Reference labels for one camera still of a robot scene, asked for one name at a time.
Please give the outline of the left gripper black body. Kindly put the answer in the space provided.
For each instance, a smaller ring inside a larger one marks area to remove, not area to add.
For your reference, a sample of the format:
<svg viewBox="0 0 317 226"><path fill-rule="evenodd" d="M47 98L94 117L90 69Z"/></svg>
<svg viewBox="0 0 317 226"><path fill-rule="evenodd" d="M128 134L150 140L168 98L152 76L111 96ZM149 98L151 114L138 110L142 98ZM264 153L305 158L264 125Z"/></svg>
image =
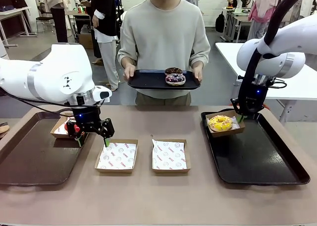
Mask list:
<svg viewBox="0 0 317 226"><path fill-rule="evenodd" d="M85 133L98 133L100 119L100 106L71 108L76 124Z"/></svg>

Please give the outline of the person's right hand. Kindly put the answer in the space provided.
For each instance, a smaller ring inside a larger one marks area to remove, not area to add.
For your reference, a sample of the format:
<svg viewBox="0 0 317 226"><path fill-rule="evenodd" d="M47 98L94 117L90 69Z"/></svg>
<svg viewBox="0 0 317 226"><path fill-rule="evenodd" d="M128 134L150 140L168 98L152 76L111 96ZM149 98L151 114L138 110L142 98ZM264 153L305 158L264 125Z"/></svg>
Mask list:
<svg viewBox="0 0 317 226"><path fill-rule="evenodd" d="M128 63L126 65L126 67L124 68L124 78L126 81L128 81L130 78L132 78L134 76L136 67L130 63Z"/></svg>

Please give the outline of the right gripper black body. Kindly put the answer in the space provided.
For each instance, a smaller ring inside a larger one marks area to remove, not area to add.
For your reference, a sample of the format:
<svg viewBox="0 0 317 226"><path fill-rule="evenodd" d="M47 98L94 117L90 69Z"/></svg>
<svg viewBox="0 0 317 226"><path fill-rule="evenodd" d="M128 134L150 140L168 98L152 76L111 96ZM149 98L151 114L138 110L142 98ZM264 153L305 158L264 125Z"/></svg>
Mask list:
<svg viewBox="0 0 317 226"><path fill-rule="evenodd" d="M264 108L268 88L255 84L241 87L242 113L257 113Z"/></svg>

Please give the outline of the person's left hand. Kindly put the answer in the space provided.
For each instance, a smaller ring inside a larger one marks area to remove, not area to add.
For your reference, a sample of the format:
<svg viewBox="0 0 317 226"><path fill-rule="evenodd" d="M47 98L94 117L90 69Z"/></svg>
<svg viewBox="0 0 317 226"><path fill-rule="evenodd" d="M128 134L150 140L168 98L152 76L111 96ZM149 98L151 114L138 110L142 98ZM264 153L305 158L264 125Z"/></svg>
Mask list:
<svg viewBox="0 0 317 226"><path fill-rule="evenodd" d="M199 82L201 82L203 79L203 67L204 66L202 63L198 63L197 65L194 65L192 67L193 75L195 79L198 80Z"/></svg>

